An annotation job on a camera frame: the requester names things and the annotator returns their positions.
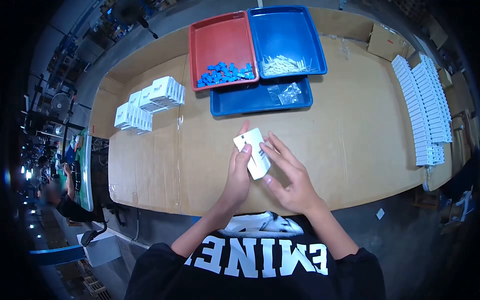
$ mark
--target red tray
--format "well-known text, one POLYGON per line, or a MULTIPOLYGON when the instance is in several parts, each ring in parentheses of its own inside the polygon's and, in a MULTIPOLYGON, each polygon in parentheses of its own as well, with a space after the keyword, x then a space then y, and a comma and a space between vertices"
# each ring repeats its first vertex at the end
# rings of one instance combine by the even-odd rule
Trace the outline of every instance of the red tray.
POLYGON ((255 49, 253 47, 250 23, 247 12, 231 12, 213 18, 193 23, 188 32, 190 52, 190 80, 195 92, 211 88, 246 84, 259 80, 255 49), (202 74, 211 72, 209 65, 217 65, 220 61, 235 67, 246 68, 249 62, 252 66, 254 79, 233 81, 225 84, 197 87, 197 81, 202 74))

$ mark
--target row of white boxes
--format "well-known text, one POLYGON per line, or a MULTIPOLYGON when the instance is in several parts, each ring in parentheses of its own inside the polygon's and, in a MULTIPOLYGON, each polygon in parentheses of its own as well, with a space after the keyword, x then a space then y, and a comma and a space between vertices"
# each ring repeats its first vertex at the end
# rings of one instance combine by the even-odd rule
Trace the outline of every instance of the row of white boxes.
POLYGON ((128 102, 117 108, 114 126, 143 134, 152 131, 152 114, 185 103, 185 87, 166 76, 153 80, 151 86, 130 94, 128 102))
POLYGON ((433 61, 420 54, 413 70, 399 55, 392 61, 412 123, 417 166, 445 162, 444 143, 452 142, 450 110, 433 61))

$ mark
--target fingernail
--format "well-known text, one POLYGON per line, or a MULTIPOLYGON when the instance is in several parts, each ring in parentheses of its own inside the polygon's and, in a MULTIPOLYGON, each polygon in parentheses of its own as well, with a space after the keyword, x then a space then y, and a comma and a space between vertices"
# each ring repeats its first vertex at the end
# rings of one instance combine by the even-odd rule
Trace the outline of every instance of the fingernail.
POLYGON ((272 176, 265 175, 263 179, 264 179, 265 184, 269 184, 272 181, 272 176))
POLYGON ((248 144, 245 144, 245 146, 243 146, 242 152, 248 153, 248 144))

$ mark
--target right hand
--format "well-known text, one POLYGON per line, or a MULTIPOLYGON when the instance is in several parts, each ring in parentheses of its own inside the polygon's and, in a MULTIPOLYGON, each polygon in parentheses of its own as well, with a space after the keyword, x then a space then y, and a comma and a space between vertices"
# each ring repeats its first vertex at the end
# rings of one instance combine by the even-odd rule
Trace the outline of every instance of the right hand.
POLYGON ((63 172, 65 173, 65 175, 72 174, 72 170, 70 170, 70 166, 67 163, 63 164, 63 172))
POLYGON ((306 215, 317 208, 326 208, 325 201, 315 192, 305 166, 271 131, 268 132, 268 141, 274 149, 264 143, 260 143, 260 148, 282 169, 291 182, 284 189, 277 179, 265 175, 263 181, 273 196, 284 208, 299 214, 306 215))
POLYGON ((470 115, 470 114, 469 114, 468 109, 465 109, 465 110, 462 111, 460 114, 462 115, 462 120, 463 120, 463 122, 468 121, 468 120, 470 119, 470 118, 469 118, 469 115, 470 115))

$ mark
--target concrete floor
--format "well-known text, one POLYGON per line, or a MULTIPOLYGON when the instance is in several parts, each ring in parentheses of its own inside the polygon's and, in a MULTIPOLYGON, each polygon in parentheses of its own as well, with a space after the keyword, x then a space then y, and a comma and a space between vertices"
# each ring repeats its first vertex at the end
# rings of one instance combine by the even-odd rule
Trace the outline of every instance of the concrete floor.
MULTIPOLYGON (((415 26, 410 25, 404 15, 393 9, 387 1, 352 1, 346 5, 346 11, 366 15, 398 30, 416 49, 422 49, 414 35, 422 38, 425 44, 433 48, 432 43, 415 26)), ((336 9, 336 0, 264 0, 264 5, 301 4, 307 6, 336 9)), ((256 7, 255 0, 189 0, 180 1, 174 7, 159 12, 149 21, 150 27, 159 36, 187 26, 193 22, 222 13, 245 10, 256 7)), ((153 41, 152 35, 141 27, 132 30, 110 51, 105 53, 89 71, 81 76, 77 84, 77 100, 91 107, 100 80, 116 63, 133 51, 153 41)), ((90 111, 74 106, 73 123, 87 126, 90 111)), ((335 217, 360 247, 365 247, 377 255, 384 272, 387 296, 389 299, 411 299, 416 295, 425 279, 440 270, 440 266, 451 250, 452 235, 440 236, 439 217, 435 211, 418 209, 410 205, 412 194, 405 192, 377 202, 334 211, 335 217), (378 220, 375 213, 383 208, 385 216, 378 220)), ((172 215, 139 209, 138 241, 151 245, 156 242, 171 244, 187 230, 194 220, 189 216, 172 215)), ((133 238, 137 230, 137 209, 120 213, 126 222, 120 227, 113 215, 104 211, 109 219, 108 226, 133 238)), ((90 226, 68 227, 65 220, 56 214, 63 224, 70 245, 77 244, 76 234, 84 232, 90 226)), ((93 270, 97 278, 107 287, 114 299, 122 299, 132 272, 135 259, 144 251, 119 239, 123 257, 97 267, 93 270)))

